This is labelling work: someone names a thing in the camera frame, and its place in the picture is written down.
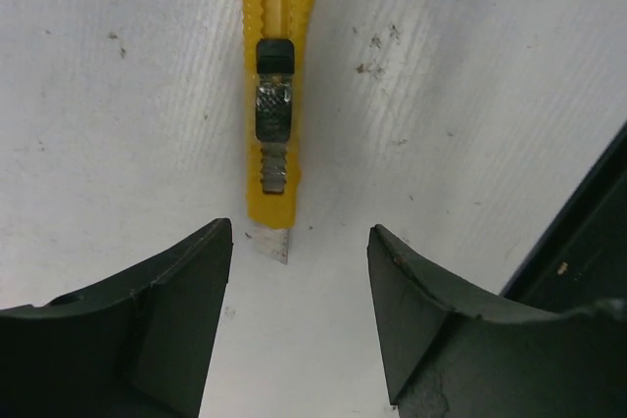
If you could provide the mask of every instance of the white surface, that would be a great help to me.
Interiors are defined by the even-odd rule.
[[[285,267],[244,234],[239,0],[0,0],[0,306],[48,302],[229,216],[203,416],[395,416],[368,228],[498,291],[627,118],[626,14],[624,0],[319,0]]]

